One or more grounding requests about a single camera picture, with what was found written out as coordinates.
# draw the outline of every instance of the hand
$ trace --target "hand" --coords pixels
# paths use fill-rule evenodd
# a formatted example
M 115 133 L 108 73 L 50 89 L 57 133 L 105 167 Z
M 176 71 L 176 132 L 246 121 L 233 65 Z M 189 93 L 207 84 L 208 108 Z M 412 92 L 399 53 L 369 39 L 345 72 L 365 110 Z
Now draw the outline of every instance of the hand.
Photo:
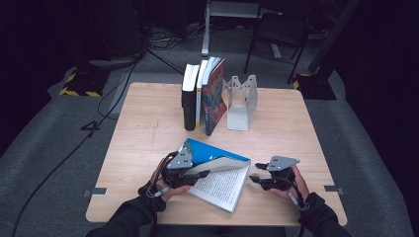
M 305 183 L 305 180 L 302 177 L 296 165 L 291 166 L 291 168 L 293 169 L 293 173 L 295 174 L 296 186 L 298 187 L 298 190 L 301 192 L 302 198 L 306 200 L 309 195 L 308 186 Z M 287 198 L 291 200 L 288 191 L 281 191 L 277 189 L 270 189 L 269 191 L 280 198 Z M 296 190 L 293 187 L 290 187 L 289 191 L 293 194 L 295 198 L 297 198 Z
M 164 160 L 164 159 L 162 159 L 162 160 L 160 161 L 160 164 L 158 165 L 157 169 L 153 172 L 153 175 L 151 176 L 151 179 L 150 179 L 150 183 L 151 183 L 151 184 L 153 184 L 153 183 L 154 183 L 154 180 L 156 179 L 157 172 L 158 172 L 158 170 L 159 170 L 160 166 L 163 166 L 163 165 L 164 165 L 164 164 L 163 164 L 163 160 Z M 157 180 L 156 185 L 161 186 L 161 188 L 162 188 L 162 189 L 169 188 L 169 191 L 168 191 L 167 193 L 165 193 L 165 194 L 163 194 L 163 195 L 161 196 L 161 198 L 164 200 L 164 202 L 167 202 L 170 198 L 172 198 L 172 196 L 182 195 L 182 194 L 186 193 L 186 192 L 187 192 L 187 191 L 191 188 L 190 186 L 182 186 L 182 187 L 179 187 L 179 188 L 177 188 L 177 189 L 171 189 L 171 188 L 170 188 L 170 187 L 169 187 L 169 186 L 168 186 L 168 185 L 167 185 L 167 184 L 163 181 L 161 174 L 160 174 L 160 176 L 158 177 L 158 180 Z

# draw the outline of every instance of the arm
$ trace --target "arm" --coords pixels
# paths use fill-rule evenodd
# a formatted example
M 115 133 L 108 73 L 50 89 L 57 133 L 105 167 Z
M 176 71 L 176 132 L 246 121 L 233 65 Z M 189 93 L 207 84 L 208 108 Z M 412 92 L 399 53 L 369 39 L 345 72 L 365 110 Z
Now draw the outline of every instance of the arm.
M 170 189 L 163 182 L 161 177 L 157 180 L 157 185 L 162 189 L 169 188 L 167 193 L 159 197 L 149 197 L 146 192 L 151 183 L 156 179 L 159 167 L 153 172 L 150 181 L 139 189 L 139 197 L 124 202 L 114 213 L 111 219 L 101 228 L 90 231 L 86 237 L 111 237 L 111 236 L 138 236 L 142 225 L 151 224 L 155 215 L 152 203 L 156 202 L 157 211 L 163 211 L 166 202 L 172 196 L 182 195 L 188 191 L 189 186 L 177 189 Z
M 296 166 L 292 166 L 292 168 L 297 188 L 301 192 L 304 202 L 309 204 L 309 209 L 301 212 L 301 221 L 305 228 L 311 231 L 313 236 L 351 236 L 339 225 L 336 213 L 324 202 L 324 199 L 316 193 L 309 192 L 299 169 Z M 297 197 L 296 190 L 293 187 L 289 191 Z M 280 198 L 290 199 L 288 191 L 270 189 L 270 192 Z

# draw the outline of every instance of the sleeve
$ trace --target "sleeve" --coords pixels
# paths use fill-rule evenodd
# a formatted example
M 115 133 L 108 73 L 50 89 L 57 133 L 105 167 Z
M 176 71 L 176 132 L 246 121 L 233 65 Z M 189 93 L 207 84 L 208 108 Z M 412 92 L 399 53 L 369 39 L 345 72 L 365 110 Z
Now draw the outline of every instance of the sleeve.
M 102 227 L 89 232 L 87 236 L 138 236 L 142 225 L 152 222 L 151 207 L 141 197 L 124 202 L 111 219 Z
M 341 225 L 338 216 L 316 193 L 311 193 L 305 200 L 309 209 L 301 213 L 302 224 L 314 237 L 351 236 Z

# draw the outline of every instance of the black book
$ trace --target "black book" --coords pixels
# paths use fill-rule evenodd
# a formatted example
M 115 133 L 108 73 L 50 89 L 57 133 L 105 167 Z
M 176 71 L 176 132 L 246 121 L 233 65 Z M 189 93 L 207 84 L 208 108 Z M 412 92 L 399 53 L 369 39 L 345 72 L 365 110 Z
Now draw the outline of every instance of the black book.
M 184 126 L 186 130 L 195 129 L 197 110 L 197 77 L 200 65 L 187 64 L 182 83 L 182 108 L 184 111 Z

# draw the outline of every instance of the upright book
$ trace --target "upright book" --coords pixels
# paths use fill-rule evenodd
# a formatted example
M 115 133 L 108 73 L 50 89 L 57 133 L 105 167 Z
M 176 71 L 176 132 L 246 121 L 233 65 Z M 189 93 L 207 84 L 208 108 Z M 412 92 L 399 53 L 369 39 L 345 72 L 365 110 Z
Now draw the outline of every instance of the upright book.
M 203 96 L 202 90 L 203 90 L 203 78 L 204 78 L 204 72 L 207 68 L 209 61 L 206 59 L 203 59 L 201 61 L 200 65 L 200 72 L 198 73 L 197 78 L 197 109 L 196 109 L 196 115 L 195 115 L 195 128 L 201 127 L 201 119 L 202 119 L 202 107 L 201 107 L 201 98 Z
M 224 81 L 224 58 L 217 58 L 211 63 L 209 59 L 209 75 L 203 78 L 203 103 L 206 121 L 206 134 L 212 135 L 219 120 L 227 111 L 227 106 L 222 99 Z
M 233 212 L 247 178 L 250 159 L 192 138 L 184 142 L 181 149 L 184 148 L 188 149 L 194 163 L 185 175 L 210 170 L 205 178 L 198 179 L 189 194 Z
M 197 77 L 199 69 L 200 65 L 187 64 L 182 83 L 182 109 L 184 112 L 184 126 L 186 130 L 195 129 Z

